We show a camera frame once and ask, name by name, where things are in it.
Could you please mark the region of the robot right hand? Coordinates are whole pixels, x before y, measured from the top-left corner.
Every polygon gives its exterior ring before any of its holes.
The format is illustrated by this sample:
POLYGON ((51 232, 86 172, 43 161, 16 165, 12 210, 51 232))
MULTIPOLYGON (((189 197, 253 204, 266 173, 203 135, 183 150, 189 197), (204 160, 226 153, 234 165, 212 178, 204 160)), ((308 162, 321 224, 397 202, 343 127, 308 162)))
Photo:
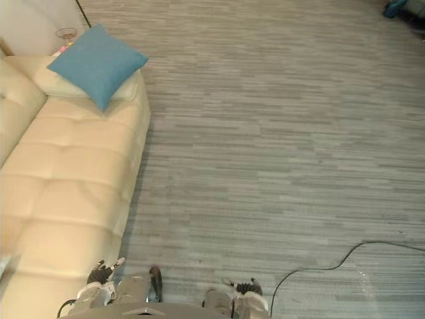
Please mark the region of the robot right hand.
POLYGON ((247 292, 254 292, 256 294, 259 294, 260 296, 263 295, 262 288, 255 278, 251 278, 250 282, 235 282, 233 280, 230 280, 229 278, 223 278, 222 283, 226 286, 231 287, 236 292, 241 294, 246 294, 247 292))

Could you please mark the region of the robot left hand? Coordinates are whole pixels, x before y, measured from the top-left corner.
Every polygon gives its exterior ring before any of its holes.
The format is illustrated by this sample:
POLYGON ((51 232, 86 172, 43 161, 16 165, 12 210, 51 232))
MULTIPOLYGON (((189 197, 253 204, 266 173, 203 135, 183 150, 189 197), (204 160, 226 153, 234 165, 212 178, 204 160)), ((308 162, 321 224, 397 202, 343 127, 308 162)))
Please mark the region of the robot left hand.
POLYGON ((90 271, 90 274, 87 278, 86 284, 91 284, 94 282, 100 284, 106 284, 108 279, 114 273, 114 271, 124 264, 126 261, 125 257, 119 258, 112 266, 106 266, 104 260, 97 262, 95 267, 90 271))

